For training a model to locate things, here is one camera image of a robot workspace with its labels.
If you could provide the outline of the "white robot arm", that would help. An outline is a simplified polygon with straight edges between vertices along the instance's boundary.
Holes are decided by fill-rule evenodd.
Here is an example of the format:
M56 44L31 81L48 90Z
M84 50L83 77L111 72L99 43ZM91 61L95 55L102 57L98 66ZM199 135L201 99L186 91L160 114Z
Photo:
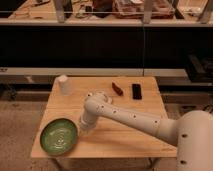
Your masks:
M173 120L117 107L108 102L104 93L89 94L79 119L80 129L93 129L100 117L176 146L176 171L213 171L213 115L206 111L193 110Z

